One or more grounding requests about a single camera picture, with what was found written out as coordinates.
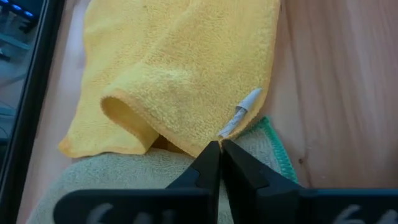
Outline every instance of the yellow towel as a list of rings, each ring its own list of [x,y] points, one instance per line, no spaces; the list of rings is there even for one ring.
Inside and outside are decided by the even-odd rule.
[[[267,95],[279,0],[92,0],[81,98],[60,150],[143,154],[159,137],[197,156],[252,90]]]

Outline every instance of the light green towel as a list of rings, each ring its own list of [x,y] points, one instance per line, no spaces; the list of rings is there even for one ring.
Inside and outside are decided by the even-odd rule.
[[[243,149],[290,180],[297,181],[285,149],[267,118],[235,140]],[[107,153],[83,159],[68,167],[50,186],[30,215],[28,223],[53,223],[56,202],[80,189],[162,189],[192,163],[193,158],[162,149],[143,156]],[[220,188],[218,223],[232,223],[223,183]]]

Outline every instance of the white printed number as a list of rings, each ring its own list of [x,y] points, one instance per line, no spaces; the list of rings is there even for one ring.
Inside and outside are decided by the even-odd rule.
[[[350,205],[344,209],[335,219],[333,224],[365,224],[363,220],[349,219],[349,217],[359,211],[361,207],[359,205]],[[395,210],[388,210],[384,213],[376,224],[398,224],[397,222],[398,213]]]

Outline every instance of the black metal edge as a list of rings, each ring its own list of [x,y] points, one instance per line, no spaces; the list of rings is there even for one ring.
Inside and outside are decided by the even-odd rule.
[[[16,123],[0,171],[0,223],[16,223],[18,217],[64,3],[65,0],[46,0],[42,8]]]

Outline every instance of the light wooden table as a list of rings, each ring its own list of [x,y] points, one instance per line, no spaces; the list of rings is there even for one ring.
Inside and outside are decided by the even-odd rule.
[[[57,150],[75,113],[89,0],[67,0],[18,223],[72,163]],[[308,187],[398,187],[398,1],[282,3],[269,114]]]

